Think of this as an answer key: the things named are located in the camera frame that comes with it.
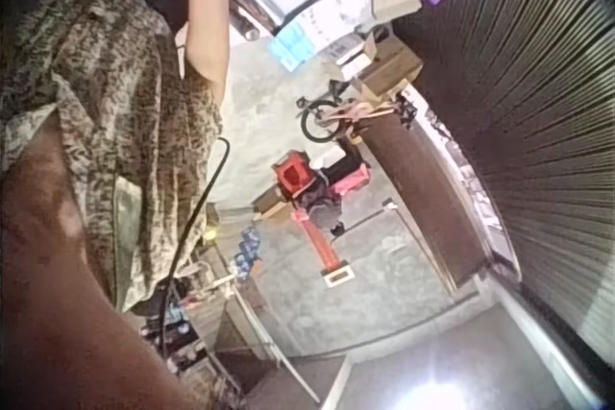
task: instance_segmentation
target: metal shutter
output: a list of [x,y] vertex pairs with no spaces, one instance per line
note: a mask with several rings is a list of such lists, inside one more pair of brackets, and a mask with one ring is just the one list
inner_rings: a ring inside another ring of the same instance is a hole
[[444,0],[394,25],[497,205],[523,283],[615,363],[611,0]]

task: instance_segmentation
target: orange object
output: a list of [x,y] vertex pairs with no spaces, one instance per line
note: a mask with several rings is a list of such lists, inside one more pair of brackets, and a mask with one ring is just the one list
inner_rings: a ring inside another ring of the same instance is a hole
[[330,272],[339,269],[341,261],[323,233],[310,220],[301,221],[299,224],[303,227],[309,240],[311,240],[311,243],[316,248],[325,270]]

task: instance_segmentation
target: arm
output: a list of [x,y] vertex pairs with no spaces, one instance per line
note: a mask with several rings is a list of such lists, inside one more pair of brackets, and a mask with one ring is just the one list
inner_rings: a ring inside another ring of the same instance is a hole
[[86,264],[57,116],[2,179],[3,408],[187,410]]
[[185,52],[222,103],[229,67],[229,0],[188,0]]

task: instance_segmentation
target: cardboard box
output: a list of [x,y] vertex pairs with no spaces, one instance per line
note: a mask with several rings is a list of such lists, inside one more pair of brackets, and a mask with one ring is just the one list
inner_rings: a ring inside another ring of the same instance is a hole
[[381,103],[412,83],[423,62],[395,36],[387,37],[376,47],[374,62],[352,79],[352,85],[367,101]]
[[257,219],[261,220],[275,215],[287,204],[288,202],[277,184],[271,186],[252,202],[255,212],[258,214]]
[[376,42],[371,34],[366,39],[348,34],[327,47],[323,56],[327,59],[325,67],[331,78],[348,82],[372,63]]

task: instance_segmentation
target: bicycle wheel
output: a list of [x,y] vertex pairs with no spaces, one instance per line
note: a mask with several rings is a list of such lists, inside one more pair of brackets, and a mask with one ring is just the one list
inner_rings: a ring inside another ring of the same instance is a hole
[[331,101],[320,100],[309,104],[301,115],[301,131],[307,139],[314,143],[328,143],[344,131],[342,121],[319,120],[325,111],[337,108]]

